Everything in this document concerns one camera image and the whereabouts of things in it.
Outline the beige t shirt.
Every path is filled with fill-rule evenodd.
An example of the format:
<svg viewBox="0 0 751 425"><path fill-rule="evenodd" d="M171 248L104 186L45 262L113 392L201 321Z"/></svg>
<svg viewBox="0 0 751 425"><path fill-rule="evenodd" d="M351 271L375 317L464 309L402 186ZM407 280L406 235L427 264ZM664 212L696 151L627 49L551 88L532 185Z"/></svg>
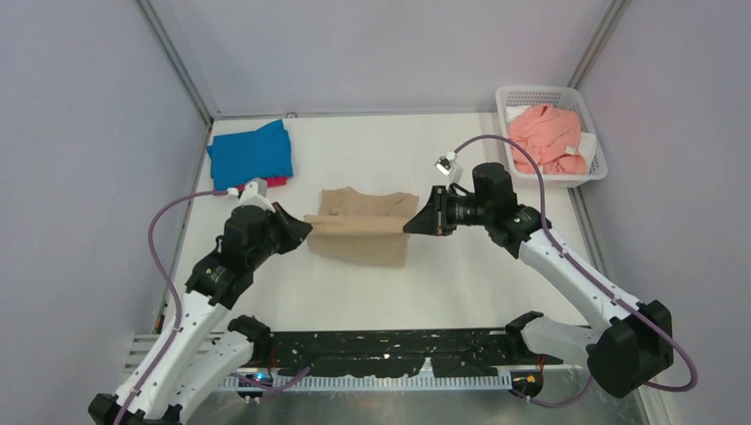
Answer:
<svg viewBox="0 0 751 425"><path fill-rule="evenodd" d="M352 187L324 189L306 238L311 252L353 264L403 267L409 235L403 231L417 213L419 198L406 192L367 195Z"/></svg>

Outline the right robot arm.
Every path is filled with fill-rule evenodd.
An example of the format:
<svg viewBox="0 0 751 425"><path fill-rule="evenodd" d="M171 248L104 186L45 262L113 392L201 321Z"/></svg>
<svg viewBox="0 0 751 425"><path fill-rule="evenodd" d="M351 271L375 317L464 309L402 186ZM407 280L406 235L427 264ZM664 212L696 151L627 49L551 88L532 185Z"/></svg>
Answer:
<svg viewBox="0 0 751 425"><path fill-rule="evenodd" d="M506 352L517 363L538 354L584 367L608 394L623 398L674 363L668 308L620 290L554 235L548 221L518 202L500 163L472 171L473 191L434 186L426 205L403 227L410 235L449 236L459 226L484 228L490 239L545 277L584 317L584 326L526 313L506 326Z"/></svg>

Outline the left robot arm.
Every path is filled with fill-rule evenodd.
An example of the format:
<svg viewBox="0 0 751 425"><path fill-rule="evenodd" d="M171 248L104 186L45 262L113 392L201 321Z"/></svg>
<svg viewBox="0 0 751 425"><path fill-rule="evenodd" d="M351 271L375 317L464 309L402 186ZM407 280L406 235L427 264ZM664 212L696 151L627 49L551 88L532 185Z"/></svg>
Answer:
<svg viewBox="0 0 751 425"><path fill-rule="evenodd" d="M252 285L256 270L275 254L296 250L312 225L279 204L241 205L225 221L214 249L194 267L175 305L171 330L159 336L142 363L113 393L89 404L97 424L184 424L204 399L240 366L264 365L270 329L247 315L230 321L208 353L198 349Z"/></svg>

